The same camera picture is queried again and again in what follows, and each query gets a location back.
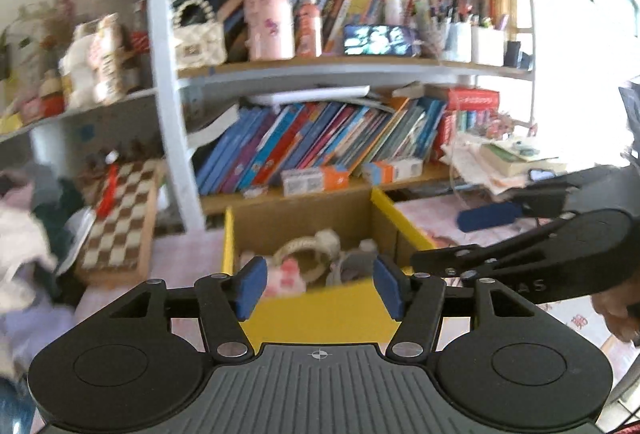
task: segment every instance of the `smartphone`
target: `smartphone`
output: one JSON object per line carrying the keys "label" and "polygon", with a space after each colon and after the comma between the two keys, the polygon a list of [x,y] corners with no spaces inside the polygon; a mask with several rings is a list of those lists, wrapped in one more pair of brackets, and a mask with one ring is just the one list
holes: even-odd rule
{"label": "smartphone", "polygon": [[393,55],[415,57],[415,31],[407,26],[356,26],[347,24],[342,30],[345,55]]}

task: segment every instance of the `silver screw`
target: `silver screw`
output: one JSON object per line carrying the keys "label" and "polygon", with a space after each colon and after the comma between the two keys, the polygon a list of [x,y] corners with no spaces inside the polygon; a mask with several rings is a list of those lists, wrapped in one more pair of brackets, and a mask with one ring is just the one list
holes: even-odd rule
{"label": "silver screw", "polygon": [[391,348],[391,351],[402,358],[415,358],[420,356],[424,350],[420,344],[415,342],[398,342]]}
{"label": "silver screw", "polygon": [[243,354],[247,354],[249,348],[240,342],[225,342],[218,346],[218,354],[225,358],[237,358]]}

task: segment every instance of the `quilted handbag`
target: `quilted handbag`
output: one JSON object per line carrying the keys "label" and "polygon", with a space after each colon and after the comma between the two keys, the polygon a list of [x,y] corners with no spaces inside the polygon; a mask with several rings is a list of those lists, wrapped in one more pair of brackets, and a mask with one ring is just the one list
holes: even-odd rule
{"label": "quilted handbag", "polygon": [[[197,6],[206,22],[182,26],[184,10]],[[186,0],[174,14],[175,61],[179,70],[218,66],[226,60],[225,32],[206,0]]]}

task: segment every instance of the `yellow box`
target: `yellow box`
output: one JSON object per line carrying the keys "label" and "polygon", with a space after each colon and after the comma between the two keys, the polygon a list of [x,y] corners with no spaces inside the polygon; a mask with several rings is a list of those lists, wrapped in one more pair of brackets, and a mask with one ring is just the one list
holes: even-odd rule
{"label": "yellow box", "polygon": [[[233,273],[243,250],[271,255],[285,242],[324,228],[338,233],[344,250],[373,238],[382,254],[407,266],[416,250],[433,245],[378,188],[326,192],[228,208],[225,215],[223,271]],[[242,324],[255,349],[264,342],[386,344],[398,328],[371,280],[309,289],[299,297],[261,301]]]}

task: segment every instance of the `checkered pattern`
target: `checkered pattern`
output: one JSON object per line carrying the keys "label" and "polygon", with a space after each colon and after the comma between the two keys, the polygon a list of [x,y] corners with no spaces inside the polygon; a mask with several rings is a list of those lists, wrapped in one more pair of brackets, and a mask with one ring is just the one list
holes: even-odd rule
{"label": "checkered pattern", "polygon": [[[118,170],[113,210],[96,220],[82,246],[78,263],[83,270],[134,270],[138,264],[142,227],[156,160],[127,163]],[[106,187],[103,181],[99,203]]]}

